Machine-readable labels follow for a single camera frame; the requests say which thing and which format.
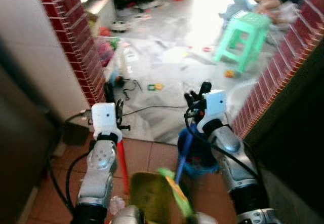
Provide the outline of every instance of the green plastic stool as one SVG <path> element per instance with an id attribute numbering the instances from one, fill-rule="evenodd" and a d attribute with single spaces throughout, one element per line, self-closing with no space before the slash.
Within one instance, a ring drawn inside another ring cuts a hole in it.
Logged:
<path id="1" fill-rule="evenodd" d="M 226 28 L 215 61 L 220 61 L 222 56 L 226 56 L 238 62 L 238 72 L 244 72 L 249 62 L 258 60 L 270 24 L 270 18 L 264 15 L 251 12 L 240 12 L 235 15 Z M 247 39 L 242 37 L 244 33 L 248 34 Z M 227 47 L 235 49 L 240 43 L 245 45 L 240 55 L 227 49 Z"/>

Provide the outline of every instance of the red stick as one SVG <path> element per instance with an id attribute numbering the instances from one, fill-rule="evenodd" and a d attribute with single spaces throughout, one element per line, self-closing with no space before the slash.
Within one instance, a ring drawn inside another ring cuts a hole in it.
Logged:
<path id="1" fill-rule="evenodd" d="M 125 193 L 129 194 L 130 192 L 130 184 L 128 180 L 128 172 L 127 172 L 127 165 L 126 165 L 126 160 L 125 160 L 125 151 L 124 151 L 124 141 L 121 140 L 119 143 L 117 143 L 117 150 L 118 150 L 118 158 L 119 158 L 119 163 L 121 166 L 121 169 L 123 171 L 123 180 L 124 180 L 124 188 L 125 188 Z"/>

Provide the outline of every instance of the white tiled wall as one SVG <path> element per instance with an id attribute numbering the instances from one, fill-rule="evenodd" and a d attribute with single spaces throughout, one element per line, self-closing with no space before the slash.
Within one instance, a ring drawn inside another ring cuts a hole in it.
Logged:
<path id="1" fill-rule="evenodd" d="M 40 0 L 0 0 L 0 36 L 61 118 L 89 107 Z"/>

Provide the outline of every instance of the dustpan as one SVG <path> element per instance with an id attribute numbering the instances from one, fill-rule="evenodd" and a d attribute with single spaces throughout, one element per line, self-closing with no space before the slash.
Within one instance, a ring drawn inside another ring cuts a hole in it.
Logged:
<path id="1" fill-rule="evenodd" d="M 130 204 L 144 211 L 147 223 L 170 224 L 172 198 L 170 186 L 163 176 L 146 172 L 132 176 Z"/>

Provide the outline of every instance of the electrical cable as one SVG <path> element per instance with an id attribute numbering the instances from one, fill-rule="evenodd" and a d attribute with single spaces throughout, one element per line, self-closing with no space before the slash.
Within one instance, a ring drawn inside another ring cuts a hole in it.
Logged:
<path id="1" fill-rule="evenodd" d="M 72 115 L 69 118 L 67 118 L 64 121 L 64 123 L 61 125 L 61 127 L 59 128 L 59 133 L 61 135 L 63 134 L 63 132 L 64 132 L 64 126 L 65 126 L 66 123 L 68 123 L 69 121 L 71 121 L 73 119 L 82 117 L 84 115 L 85 115 L 85 112 L 81 112 L 81 113 Z M 67 209 L 71 212 L 71 214 L 73 214 L 73 211 L 74 211 L 73 205 L 70 205 L 69 204 L 68 199 L 65 198 L 63 192 L 61 191 L 61 189 L 60 189 L 60 187 L 59 187 L 59 185 L 57 183 L 56 177 L 55 177 L 54 172 L 53 172 L 53 168 L 52 168 L 52 164 L 51 164 L 51 159 L 50 158 L 48 159 L 48 169 L 49 169 L 50 177 L 52 179 L 52 182 L 53 182 L 53 185 L 54 185 L 54 188 L 55 188 L 56 192 L 58 193 L 60 199 L 63 201 L 63 203 L 67 207 Z"/>
<path id="2" fill-rule="evenodd" d="M 79 156 L 78 158 L 76 158 L 71 165 L 69 166 L 67 173 L 66 173 L 66 178 L 65 178 L 65 194 L 66 194 L 66 199 L 67 199 L 67 204 L 68 204 L 68 208 L 74 210 L 74 205 L 73 202 L 71 200 L 71 194 L 70 194 L 70 178 L 71 178 L 71 173 L 73 170 L 73 167 L 84 157 L 86 157 L 88 153 L 85 153 L 81 156 Z"/>
<path id="3" fill-rule="evenodd" d="M 133 89 L 128 89 L 128 88 L 123 89 L 123 94 L 125 95 L 125 101 L 128 101 L 128 100 L 131 99 L 131 98 L 128 96 L 128 94 L 127 94 L 126 91 L 134 91 L 134 90 L 136 89 L 136 87 L 138 86 L 138 87 L 140 88 L 141 92 L 143 92 L 142 87 L 141 87 L 141 85 L 138 83 L 137 80 L 133 80 L 133 84 L 134 84 Z"/>
<path id="4" fill-rule="evenodd" d="M 123 114 L 123 116 L 127 116 L 127 115 L 130 115 L 130 114 L 134 114 L 134 113 L 137 113 L 139 111 L 143 111 L 143 110 L 147 110 L 149 108 L 154 108 L 154 107 L 163 107 L 163 108 L 185 108 L 185 107 L 188 107 L 187 105 L 186 106 L 164 106 L 164 105 L 161 105 L 161 106 L 147 106 L 147 107 L 144 107 L 144 108 L 141 108 L 141 109 L 138 109 L 138 110 L 135 110 L 135 111 L 131 111 L 129 113 L 125 113 Z"/>
<path id="5" fill-rule="evenodd" d="M 186 127 L 188 129 L 188 131 L 193 135 L 193 137 L 196 140 L 199 141 L 203 141 L 206 142 L 208 144 L 210 144 L 210 142 L 208 142 L 206 139 L 200 137 L 199 135 L 195 134 L 191 128 L 189 127 L 189 122 L 188 122 L 188 113 L 190 110 L 192 110 L 193 107 L 189 107 L 186 111 L 186 113 L 184 114 L 184 119 L 185 119 L 185 123 L 186 123 Z M 235 161 L 236 163 L 238 163 L 241 167 L 243 167 L 249 174 L 251 174 L 255 179 L 259 180 L 260 177 L 247 165 L 245 165 L 243 162 L 241 162 L 240 160 L 238 160 L 236 157 L 234 157 L 233 155 L 229 154 L 228 152 L 224 151 L 223 149 L 219 148 L 218 146 L 212 145 L 211 147 L 215 150 L 217 150 L 218 152 L 222 153 L 223 155 L 227 156 L 228 158 L 232 159 L 233 161 Z"/>
<path id="6" fill-rule="evenodd" d="M 60 199 L 63 201 L 63 203 L 66 206 L 66 208 L 72 214 L 73 213 L 73 208 L 70 208 L 67 199 L 65 198 L 64 194 L 62 193 L 62 191 L 61 191 L 61 189 L 60 189 L 60 187 L 59 187 L 59 185 L 57 183 L 57 180 L 56 180 L 56 178 L 54 176 L 54 172 L 53 172 L 52 163 L 51 163 L 51 159 L 50 158 L 48 159 L 48 169 L 49 169 L 50 177 L 52 179 L 52 182 L 53 182 L 53 185 L 54 185 L 54 188 L 55 188 L 56 192 L 58 193 Z"/>

